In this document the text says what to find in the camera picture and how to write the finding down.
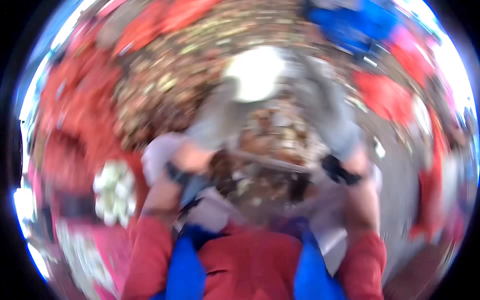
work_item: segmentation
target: hand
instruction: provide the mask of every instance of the hand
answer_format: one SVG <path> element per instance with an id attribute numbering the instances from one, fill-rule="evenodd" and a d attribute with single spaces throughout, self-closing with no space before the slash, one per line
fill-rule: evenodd
<path id="1" fill-rule="evenodd" d="M 144 172 L 149 170 L 153 181 L 142 214 L 156 216 L 169 226 L 173 224 L 180 210 L 180 186 L 168 177 L 165 163 L 170 160 L 182 171 L 201 174 L 206 172 L 213 154 L 178 134 L 153 140 L 142 158 Z"/>
<path id="2" fill-rule="evenodd" d="M 332 155 L 344 162 L 359 143 L 361 130 L 345 103 L 343 88 L 321 73 L 325 66 L 320 62 L 302 54 L 297 57 L 306 72 L 306 80 L 300 82 L 297 90 L 307 120 L 331 149 Z"/>
<path id="3" fill-rule="evenodd" d="M 170 161 L 180 170 L 203 174 L 215 151 L 204 149 L 192 141 L 185 141 L 171 157 Z"/>

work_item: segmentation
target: man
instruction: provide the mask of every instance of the man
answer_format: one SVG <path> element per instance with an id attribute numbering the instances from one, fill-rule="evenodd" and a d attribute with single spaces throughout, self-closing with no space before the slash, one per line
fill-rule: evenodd
<path id="1" fill-rule="evenodd" d="M 145 201 L 122 300 L 383 299 L 386 251 L 378 234 L 374 165 L 359 128 L 345 113 L 338 85 L 315 77 L 310 80 L 321 100 L 311 101 L 310 111 L 316 117 L 314 127 L 332 151 L 324 168 L 331 178 L 341 177 L 348 191 L 348 249 L 335 278 L 328 274 L 304 220 L 287 220 L 275 232 L 233 222 L 218 234 L 187 227 L 174 242 L 171 233 L 183 205 L 180 199 L 190 187 L 179 178 L 204 174 L 215 153 L 185 140 L 156 176 Z"/>

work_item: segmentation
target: red jacket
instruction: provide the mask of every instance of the red jacket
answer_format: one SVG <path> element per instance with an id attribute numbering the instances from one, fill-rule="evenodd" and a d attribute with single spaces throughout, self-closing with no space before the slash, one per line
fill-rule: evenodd
<path id="1" fill-rule="evenodd" d="M 207 272 L 204 300 L 293 299 L 301 242 L 259 229 L 237 228 L 229 233 L 207 242 L 198 252 Z M 152 217 L 142 217 L 121 299 L 147 300 L 164 290 L 172 250 L 169 228 Z M 385 245 L 376 233 L 366 233 L 351 245 L 337 273 L 347 299 L 383 299 L 385 262 Z"/>

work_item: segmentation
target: wrist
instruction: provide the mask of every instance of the wrist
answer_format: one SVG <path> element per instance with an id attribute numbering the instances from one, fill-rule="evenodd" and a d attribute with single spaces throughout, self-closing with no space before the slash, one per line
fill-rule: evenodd
<path id="1" fill-rule="evenodd" d="M 369 177 L 372 173 L 372 163 L 363 144 L 357 146 L 349 159 L 341 161 L 340 166 L 348 173 L 362 177 Z"/>

